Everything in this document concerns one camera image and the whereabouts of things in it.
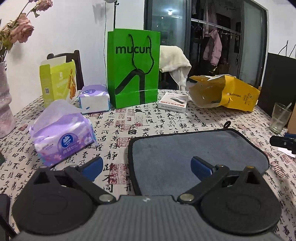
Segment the pink ceramic vase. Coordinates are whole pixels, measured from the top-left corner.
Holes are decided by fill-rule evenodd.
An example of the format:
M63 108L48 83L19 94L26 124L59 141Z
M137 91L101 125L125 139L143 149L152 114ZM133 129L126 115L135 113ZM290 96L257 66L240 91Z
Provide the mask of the pink ceramic vase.
M6 63L1 62L0 68L0 138L3 138L16 127L16 120L10 109L12 97L6 76Z

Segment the purple tissue pack front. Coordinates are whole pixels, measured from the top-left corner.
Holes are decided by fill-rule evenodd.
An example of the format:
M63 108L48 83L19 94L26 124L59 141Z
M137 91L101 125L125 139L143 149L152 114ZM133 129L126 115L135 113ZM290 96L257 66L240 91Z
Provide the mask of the purple tissue pack front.
M81 109L63 99L45 108L29 127L29 133L39 158L47 167L96 143L91 121L81 114Z

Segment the yellow-green snack box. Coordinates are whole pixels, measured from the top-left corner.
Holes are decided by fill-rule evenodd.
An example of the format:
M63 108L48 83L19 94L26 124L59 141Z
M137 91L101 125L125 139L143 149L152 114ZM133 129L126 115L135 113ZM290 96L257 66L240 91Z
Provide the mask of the yellow-green snack box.
M39 75L45 107L59 99L74 102L78 95L74 60L67 62L66 56L44 60Z

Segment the studio light on stand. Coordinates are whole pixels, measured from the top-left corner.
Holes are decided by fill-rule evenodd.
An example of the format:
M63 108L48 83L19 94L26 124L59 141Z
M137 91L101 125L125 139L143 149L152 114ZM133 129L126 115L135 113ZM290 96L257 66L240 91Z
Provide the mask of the studio light on stand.
M104 0L105 4L113 4L113 29L116 28L116 12L119 5L118 0Z

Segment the cream cloth on chair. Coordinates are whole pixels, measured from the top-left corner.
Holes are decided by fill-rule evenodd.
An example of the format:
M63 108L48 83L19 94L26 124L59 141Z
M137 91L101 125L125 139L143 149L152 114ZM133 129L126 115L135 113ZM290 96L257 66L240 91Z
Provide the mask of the cream cloth on chair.
M187 77L191 68L190 61L180 47L160 45L159 71L170 73L178 86L178 90L186 90Z

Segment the calligraphy print tablecloth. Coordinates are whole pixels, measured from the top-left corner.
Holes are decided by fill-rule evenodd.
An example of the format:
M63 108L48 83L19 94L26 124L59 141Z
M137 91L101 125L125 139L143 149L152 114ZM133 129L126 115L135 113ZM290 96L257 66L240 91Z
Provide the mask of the calligraphy print tablecloth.
M29 126L44 110L41 97L28 104L16 115L16 128L1 139L1 193L15 201L29 178L41 166ZM133 194L128 171L114 172L127 167L127 146L133 137L158 134L186 133L222 128L227 121L247 137L269 158L264 179L278 197L282 216L276 234L284 240L295 240L295 160L269 144L270 116L259 107L250 113L224 107L199 109L188 101L185 113L158 109L156 103L112 109L87 116L92 122L98 144L81 150L57 166L83 165L95 156L104 161L102 173L95 183L114 196Z

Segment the grey towel black trim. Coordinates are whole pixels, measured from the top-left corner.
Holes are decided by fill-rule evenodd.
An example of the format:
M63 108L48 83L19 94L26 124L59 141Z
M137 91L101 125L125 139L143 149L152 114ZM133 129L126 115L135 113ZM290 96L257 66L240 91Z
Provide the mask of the grey towel black trim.
M234 171L254 166L260 174L269 168L266 154L233 128L132 138L128 145L129 175L138 196L178 197L200 183L191 171L191 159L200 157Z

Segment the black sliding glass door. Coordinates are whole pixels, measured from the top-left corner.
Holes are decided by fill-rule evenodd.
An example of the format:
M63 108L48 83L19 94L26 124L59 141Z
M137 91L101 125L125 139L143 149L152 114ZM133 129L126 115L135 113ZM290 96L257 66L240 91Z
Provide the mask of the black sliding glass door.
M213 1L222 53L217 66L203 59L209 37L203 37L206 1L145 1L144 28L161 34L161 45L180 47L192 66L189 75L230 74L259 87L267 56L267 9L256 1Z

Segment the green paper shopping bag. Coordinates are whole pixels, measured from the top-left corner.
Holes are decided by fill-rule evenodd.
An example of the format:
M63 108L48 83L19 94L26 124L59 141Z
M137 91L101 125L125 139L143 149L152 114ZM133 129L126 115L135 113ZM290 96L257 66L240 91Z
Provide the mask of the green paper shopping bag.
M107 87L115 109L158 100L160 32L114 29L107 35Z

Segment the black chair right side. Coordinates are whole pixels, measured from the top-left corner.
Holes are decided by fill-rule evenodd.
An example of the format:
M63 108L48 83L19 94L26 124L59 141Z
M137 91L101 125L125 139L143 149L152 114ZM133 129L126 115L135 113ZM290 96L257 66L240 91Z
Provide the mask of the black chair right side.
M272 115L276 102L283 105L295 105L296 60L273 53L267 56L265 74L258 106L269 116Z

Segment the small white red box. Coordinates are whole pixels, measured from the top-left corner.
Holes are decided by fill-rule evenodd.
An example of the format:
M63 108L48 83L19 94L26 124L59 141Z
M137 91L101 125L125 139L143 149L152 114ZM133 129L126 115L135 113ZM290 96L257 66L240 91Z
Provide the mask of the small white red box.
M184 94L167 92L158 102L158 108L185 113L188 103L188 96Z

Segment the yellow paper bag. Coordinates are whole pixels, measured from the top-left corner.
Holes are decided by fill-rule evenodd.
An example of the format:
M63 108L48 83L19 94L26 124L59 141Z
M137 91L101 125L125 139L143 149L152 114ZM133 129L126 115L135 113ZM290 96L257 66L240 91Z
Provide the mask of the yellow paper bag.
M189 88L192 101L199 108L226 108L252 112L260 91L228 74L191 76L196 84Z

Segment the dried pink roses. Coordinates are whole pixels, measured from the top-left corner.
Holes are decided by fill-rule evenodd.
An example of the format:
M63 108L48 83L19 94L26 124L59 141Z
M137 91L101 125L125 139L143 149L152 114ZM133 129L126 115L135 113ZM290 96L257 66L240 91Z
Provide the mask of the dried pink roses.
M1 28L1 62L5 61L6 55L11 51L16 42L26 43L34 31L29 14L35 18L40 16L39 12L47 11L53 6L53 1L38 0L27 1L17 18L9 21Z

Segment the pink jacket on rack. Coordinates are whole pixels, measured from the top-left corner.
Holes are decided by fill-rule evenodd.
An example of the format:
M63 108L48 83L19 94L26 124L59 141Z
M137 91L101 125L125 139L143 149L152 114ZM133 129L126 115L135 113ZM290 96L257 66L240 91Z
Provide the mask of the pink jacket on rack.
M217 24L217 15L213 1L206 1L205 3L204 21ZM205 24L203 26L203 37L209 37L203 53L203 59L209 61L211 65L217 66L222 53L222 43L217 28L215 26Z

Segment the dark wooden chair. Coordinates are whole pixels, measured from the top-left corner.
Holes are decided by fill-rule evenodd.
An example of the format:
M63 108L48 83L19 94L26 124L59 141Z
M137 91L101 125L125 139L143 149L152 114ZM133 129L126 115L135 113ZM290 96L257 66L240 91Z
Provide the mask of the dark wooden chair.
M57 55L50 53L47 55L47 59L53 59L53 58L62 57L62 56L66 57L66 63L71 62L72 60L75 62L77 89L82 90L84 86L84 80L83 80L79 50L75 50L73 53L61 53Z

